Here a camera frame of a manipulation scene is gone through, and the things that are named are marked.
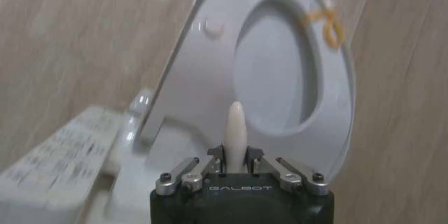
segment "toilet seat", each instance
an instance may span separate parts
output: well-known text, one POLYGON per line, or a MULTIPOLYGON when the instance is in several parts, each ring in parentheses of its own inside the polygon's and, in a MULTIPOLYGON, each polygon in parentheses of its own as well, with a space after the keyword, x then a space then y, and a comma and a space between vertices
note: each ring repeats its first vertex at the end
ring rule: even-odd
POLYGON ((204 146, 219 145, 228 107, 238 100, 247 114, 250 145, 334 177, 350 145, 355 86, 344 47, 332 49, 326 43, 326 21, 300 28, 306 13, 326 8, 320 0, 198 0, 196 7, 142 139, 163 141, 160 126, 175 119, 199 133, 204 146), (294 33, 298 43, 291 42, 294 33), (259 83, 268 84, 266 89, 259 83))

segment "white toilet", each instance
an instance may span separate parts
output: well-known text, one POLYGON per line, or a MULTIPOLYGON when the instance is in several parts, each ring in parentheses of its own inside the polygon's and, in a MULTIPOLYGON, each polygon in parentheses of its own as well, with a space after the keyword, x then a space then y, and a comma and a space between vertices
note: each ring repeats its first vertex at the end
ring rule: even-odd
POLYGON ((88 108, 0 174, 6 223, 78 223, 84 207, 87 224, 150 223, 160 174, 222 144, 235 101, 246 112, 248 145, 331 180, 350 146, 355 77, 344 45, 330 46, 323 33, 328 20, 303 22, 324 9, 320 0, 196 0, 148 111, 146 90, 124 115, 88 108), (90 172, 78 177, 72 167, 75 180, 71 169, 58 175, 36 170, 34 157, 58 164, 59 155, 47 152, 70 152, 74 139, 90 156, 71 162, 90 172), (116 177, 114 187, 86 205, 100 173, 116 177))
MULTIPOLYGON (((351 139, 355 86, 347 50, 324 39, 326 20, 302 22, 322 9, 322 0, 198 0, 142 139, 174 141, 158 136, 174 119, 198 133, 200 149, 218 146, 228 107, 240 101, 248 144, 334 177, 351 139)), ((168 144, 175 150, 179 141, 168 144)))

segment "orange rubber band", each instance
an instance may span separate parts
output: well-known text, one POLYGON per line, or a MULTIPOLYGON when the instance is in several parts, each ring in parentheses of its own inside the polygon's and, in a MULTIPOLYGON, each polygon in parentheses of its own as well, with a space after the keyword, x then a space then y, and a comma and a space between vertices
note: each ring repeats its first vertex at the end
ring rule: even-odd
POLYGON ((310 13, 306 16, 304 22, 307 23, 310 21, 318 21, 320 19, 327 19, 323 31, 327 45, 331 48, 338 49, 346 42, 346 31, 342 23, 335 19, 335 10, 319 10, 314 13, 310 13))

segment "screw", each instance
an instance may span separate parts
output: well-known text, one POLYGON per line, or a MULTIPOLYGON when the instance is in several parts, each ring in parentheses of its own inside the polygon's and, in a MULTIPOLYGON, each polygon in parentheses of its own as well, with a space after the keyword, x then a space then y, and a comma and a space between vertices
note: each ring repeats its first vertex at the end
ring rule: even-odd
POLYGON ((198 178, 198 175, 196 174, 187 174, 187 178, 198 178))
POLYGON ((171 174, 170 173, 160 174, 160 182, 167 182, 170 180, 171 180, 171 174))
POLYGON ((324 175, 322 173, 314 174, 314 182, 323 182, 324 181, 324 175))
POLYGON ((298 176, 296 176, 296 174, 287 174, 287 178, 288 179, 298 179, 298 176))

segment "white toilet lid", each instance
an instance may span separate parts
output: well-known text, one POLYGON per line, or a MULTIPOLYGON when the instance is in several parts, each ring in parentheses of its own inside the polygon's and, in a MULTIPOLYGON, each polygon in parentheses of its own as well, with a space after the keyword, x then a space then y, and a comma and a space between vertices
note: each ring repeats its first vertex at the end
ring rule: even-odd
POLYGON ((346 48, 323 37, 324 20, 300 23, 320 0, 198 0, 166 69, 142 137, 166 118, 220 144, 235 100, 250 145, 292 157, 332 177, 347 154, 355 106, 346 48))

